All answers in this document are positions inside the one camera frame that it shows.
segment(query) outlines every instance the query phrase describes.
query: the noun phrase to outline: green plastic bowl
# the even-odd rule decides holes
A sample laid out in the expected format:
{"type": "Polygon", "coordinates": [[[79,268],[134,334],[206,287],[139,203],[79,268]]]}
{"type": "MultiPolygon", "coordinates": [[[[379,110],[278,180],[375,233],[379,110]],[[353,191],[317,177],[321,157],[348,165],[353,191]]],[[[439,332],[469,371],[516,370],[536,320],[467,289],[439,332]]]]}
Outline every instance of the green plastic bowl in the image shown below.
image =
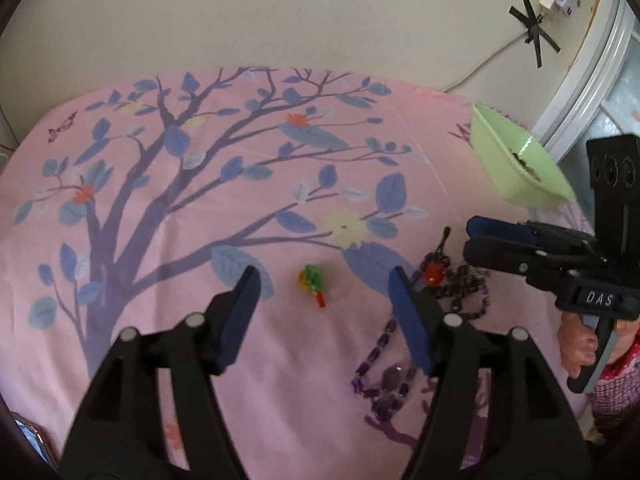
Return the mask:
{"type": "Polygon", "coordinates": [[[508,202],[542,211],[575,202],[574,190],[540,143],[498,112],[474,106],[469,143],[508,202]]]}

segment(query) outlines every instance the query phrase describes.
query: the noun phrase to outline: pink tablecloth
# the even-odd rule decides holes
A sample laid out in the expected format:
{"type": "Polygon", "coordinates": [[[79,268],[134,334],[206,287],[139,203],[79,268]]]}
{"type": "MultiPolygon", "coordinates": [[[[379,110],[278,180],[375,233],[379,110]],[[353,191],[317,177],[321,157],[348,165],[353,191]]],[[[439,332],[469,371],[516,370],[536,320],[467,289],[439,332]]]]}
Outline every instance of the pink tablecloth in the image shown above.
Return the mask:
{"type": "MultiPolygon", "coordinates": [[[[253,264],[262,301],[238,362],[214,380],[249,476],[398,478],[427,381],[384,425],[349,388],[390,316],[389,270],[417,264],[446,225],[459,260],[472,215],[536,215],[496,195],[465,141],[469,120],[469,103],[412,85],[267,68],[140,80],[50,112],[0,180],[9,406],[60,448],[114,334],[173,326],[253,264]],[[296,285],[307,263],[325,270],[324,310],[296,285]]],[[[576,206],[544,219],[584,226],[576,206]]],[[[528,327],[564,382],[553,298],[498,273],[489,287],[478,326],[528,327]]],[[[397,336],[374,373],[406,359],[397,336]]]]}

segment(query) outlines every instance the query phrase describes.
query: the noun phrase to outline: human hand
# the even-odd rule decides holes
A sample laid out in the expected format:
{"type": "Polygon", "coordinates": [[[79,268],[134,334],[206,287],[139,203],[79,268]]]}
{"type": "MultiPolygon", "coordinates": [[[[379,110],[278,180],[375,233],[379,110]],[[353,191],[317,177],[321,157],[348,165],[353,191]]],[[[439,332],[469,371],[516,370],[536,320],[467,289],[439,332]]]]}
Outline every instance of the human hand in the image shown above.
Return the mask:
{"type": "MultiPolygon", "coordinates": [[[[611,352],[607,364],[617,361],[629,350],[636,338],[639,326],[640,319],[635,321],[618,320],[616,322],[618,342],[611,352]]],[[[558,329],[558,342],[560,343],[562,366],[570,377],[578,377],[581,367],[590,366],[596,362],[598,338],[593,330],[582,324],[579,314],[575,312],[562,313],[562,322],[558,329]]]]}

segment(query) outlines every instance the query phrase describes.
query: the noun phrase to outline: blue leaf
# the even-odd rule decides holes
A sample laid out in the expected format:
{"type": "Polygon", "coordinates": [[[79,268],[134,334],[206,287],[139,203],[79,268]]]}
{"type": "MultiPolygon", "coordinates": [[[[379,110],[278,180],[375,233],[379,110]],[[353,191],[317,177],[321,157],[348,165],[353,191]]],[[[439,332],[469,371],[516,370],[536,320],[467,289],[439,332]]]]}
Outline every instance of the blue leaf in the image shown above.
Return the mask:
{"type": "Polygon", "coordinates": [[[187,72],[184,75],[180,88],[182,88],[183,92],[187,92],[187,94],[193,94],[198,88],[200,88],[200,83],[198,83],[197,79],[194,78],[191,72],[187,72]]]}
{"type": "Polygon", "coordinates": [[[335,166],[329,164],[324,168],[321,168],[318,173],[318,184],[323,189],[329,189],[338,183],[338,173],[335,171],[335,166]]]}
{"type": "Polygon", "coordinates": [[[14,225],[24,222],[25,218],[29,215],[32,206],[33,202],[25,202],[18,208],[18,211],[15,212],[14,216],[14,225]]]}
{"type": "Polygon", "coordinates": [[[349,145],[334,134],[321,129],[319,126],[303,126],[301,128],[289,123],[281,124],[280,131],[290,139],[303,142],[316,148],[342,150],[349,145]]]}
{"type": "Polygon", "coordinates": [[[378,160],[385,166],[399,166],[399,164],[388,156],[379,156],[378,160]]]}
{"type": "Polygon", "coordinates": [[[58,162],[55,158],[49,158],[45,160],[42,165],[42,176],[48,177],[56,174],[56,170],[58,169],[58,162]]]}
{"type": "Polygon", "coordinates": [[[63,242],[60,246],[60,269],[68,282],[74,283],[76,281],[77,263],[78,255],[76,252],[66,242],[63,242]]]}
{"type": "Polygon", "coordinates": [[[379,140],[375,137],[367,137],[364,139],[364,143],[372,152],[377,152],[382,149],[382,144],[380,144],[379,140]]]}
{"type": "Polygon", "coordinates": [[[127,137],[137,137],[139,136],[139,134],[141,134],[144,131],[145,131],[145,127],[140,126],[139,128],[136,128],[135,130],[133,130],[127,137]]]}
{"type": "Polygon", "coordinates": [[[386,218],[373,217],[367,220],[367,229],[373,235],[391,240],[398,236],[398,228],[396,224],[386,218]]]}
{"type": "Polygon", "coordinates": [[[60,162],[60,164],[58,165],[58,169],[56,170],[56,175],[60,176],[63,173],[65,173],[68,165],[69,165],[69,158],[68,156],[66,156],[65,158],[62,159],[62,162],[60,162]]]}
{"type": "Polygon", "coordinates": [[[289,156],[293,153],[293,142],[285,142],[278,149],[278,156],[289,156]]]}
{"type": "Polygon", "coordinates": [[[242,173],[242,155],[235,156],[227,161],[220,170],[220,180],[222,182],[228,182],[237,178],[242,173]]]}
{"type": "Polygon", "coordinates": [[[90,158],[94,158],[98,153],[100,153],[104,148],[107,147],[109,143],[109,139],[100,139],[94,142],[91,146],[89,146],[84,153],[82,153],[76,161],[74,162],[74,166],[78,166],[83,162],[88,161],[90,158]]]}
{"type": "Polygon", "coordinates": [[[142,187],[145,187],[149,183],[150,179],[151,177],[149,177],[148,175],[139,176],[133,183],[133,189],[140,189],[142,187]]]}
{"type": "Polygon", "coordinates": [[[142,117],[144,115],[149,115],[152,114],[153,112],[155,112],[156,110],[158,110],[155,106],[149,106],[146,105],[146,108],[142,109],[142,110],[138,110],[136,113],[134,113],[134,115],[136,117],[142,117]]]}
{"type": "Polygon", "coordinates": [[[88,105],[87,108],[84,109],[85,112],[92,112],[93,110],[97,110],[101,106],[104,106],[104,101],[98,101],[92,105],[88,105]]]}
{"type": "Polygon", "coordinates": [[[105,119],[100,119],[97,123],[95,123],[94,130],[91,132],[94,140],[100,140],[103,138],[111,129],[111,123],[105,119]]]}
{"type": "Polygon", "coordinates": [[[76,299],[78,300],[78,305],[87,306],[93,300],[95,300],[100,293],[102,292],[102,284],[98,282],[89,282],[85,283],[78,289],[78,294],[76,295],[76,299]]]}
{"type": "Polygon", "coordinates": [[[260,166],[259,164],[249,166],[248,168],[244,168],[244,170],[242,170],[242,176],[248,178],[249,180],[266,180],[272,174],[273,170],[271,170],[271,168],[268,168],[267,166],[260,166]]]}
{"type": "Polygon", "coordinates": [[[260,102],[256,99],[249,99],[244,103],[244,107],[252,112],[255,112],[258,108],[260,108],[260,102]]]}
{"type": "Polygon", "coordinates": [[[257,258],[235,247],[222,245],[211,250],[211,267],[225,286],[236,286],[242,273],[248,266],[253,266],[260,272],[262,282],[261,297],[268,300],[274,295],[273,282],[257,258]]]}
{"type": "Polygon", "coordinates": [[[317,229],[315,224],[293,211],[278,213],[276,215],[276,222],[286,230],[299,234],[312,233],[317,229]]]}
{"type": "Polygon", "coordinates": [[[402,173],[383,177],[376,186],[376,204],[383,213],[397,213],[406,205],[406,182],[402,173]]]}
{"type": "Polygon", "coordinates": [[[109,97],[108,103],[110,105],[114,105],[120,100],[121,97],[122,97],[122,94],[117,90],[114,90],[113,92],[111,92],[111,97],[109,97]]]}
{"type": "Polygon", "coordinates": [[[386,86],[384,86],[382,83],[373,83],[373,85],[369,86],[369,88],[367,88],[367,90],[369,90],[369,92],[371,92],[372,94],[375,95],[389,95],[391,94],[391,90],[389,88],[387,88],[386,86]]]}
{"type": "Polygon", "coordinates": [[[40,264],[38,266],[38,276],[40,281],[45,285],[53,285],[53,270],[49,264],[40,264]]]}
{"type": "Polygon", "coordinates": [[[58,209],[58,220],[62,225],[76,225],[85,217],[86,204],[75,204],[72,200],[69,200],[58,209]]]}
{"type": "Polygon", "coordinates": [[[107,168],[107,165],[104,162],[104,159],[101,158],[97,162],[95,162],[92,167],[84,175],[84,182],[86,184],[93,184],[95,186],[96,181],[104,173],[104,170],[107,168]]]}
{"type": "Polygon", "coordinates": [[[228,117],[229,115],[237,114],[239,111],[237,108],[220,108],[220,110],[216,112],[216,115],[218,117],[228,117]]]}
{"type": "Polygon", "coordinates": [[[346,105],[355,106],[356,108],[371,108],[371,105],[369,103],[359,97],[354,97],[351,95],[337,95],[335,98],[346,105]]]}
{"type": "Polygon", "coordinates": [[[191,137],[177,126],[169,126],[164,133],[164,148],[169,155],[183,156],[190,143],[191,137]]]}
{"type": "Polygon", "coordinates": [[[58,302],[51,296],[36,301],[29,313],[29,326],[36,330],[46,330],[56,320],[58,302]]]}
{"type": "Polygon", "coordinates": [[[133,86],[136,87],[138,92],[149,92],[158,88],[156,82],[151,79],[140,80],[137,83],[133,83],[133,86]]]}
{"type": "Polygon", "coordinates": [[[287,88],[282,93],[282,98],[289,105],[299,105],[302,102],[302,95],[295,88],[287,88]]]}
{"type": "Polygon", "coordinates": [[[94,192],[100,191],[104,186],[107,185],[107,182],[111,178],[111,173],[113,173],[113,166],[111,166],[107,171],[103,171],[98,175],[95,179],[94,192]]]}
{"type": "Polygon", "coordinates": [[[388,295],[389,274],[393,268],[403,267],[409,276],[414,272],[400,254],[375,242],[364,242],[359,248],[352,245],[342,255],[361,282],[384,296],[388,295]]]}

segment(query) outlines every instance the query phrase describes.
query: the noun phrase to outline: white leaf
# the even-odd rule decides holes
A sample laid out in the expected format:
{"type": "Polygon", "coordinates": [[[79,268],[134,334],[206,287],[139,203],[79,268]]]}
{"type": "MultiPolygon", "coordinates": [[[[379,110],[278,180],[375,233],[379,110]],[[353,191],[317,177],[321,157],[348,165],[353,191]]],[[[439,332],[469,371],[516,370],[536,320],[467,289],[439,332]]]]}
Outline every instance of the white leaf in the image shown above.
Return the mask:
{"type": "Polygon", "coordinates": [[[409,220],[421,220],[422,218],[427,218],[427,216],[429,216],[429,213],[427,213],[424,209],[420,209],[415,205],[408,205],[407,207],[402,209],[402,214],[409,220]]]}
{"type": "Polygon", "coordinates": [[[306,199],[309,198],[309,186],[304,180],[296,183],[293,188],[291,188],[291,196],[293,200],[298,203],[306,202],[306,199]]]}
{"type": "Polygon", "coordinates": [[[426,156],[424,153],[412,153],[411,156],[416,160],[419,160],[420,162],[423,162],[425,164],[431,164],[429,157],[426,156]]]}
{"type": "Polygon", "coordinates": [[[89,271],[89,264],[91,262],[91,253],[78,254],[78,262],[76,263],[75,278],[76,282],[82,280],[89,271]]]}
{"type": "Polygon", "coordinates": [[[340,196],[346,197],[349,202],[360,202],[366,198],[369,198],[369,195],[364,191],[360,191],[359,189],[354,189],[353,187],[347,187],[340,192],[340,196]]]}
{"type": "Polygon", "coordinates": [[[207,156],[207,152],[192,153],[191,155],[185,155],[182,160],[182,168],[184,170],[193,170],[204,162],[204,158],[207,156]]]}

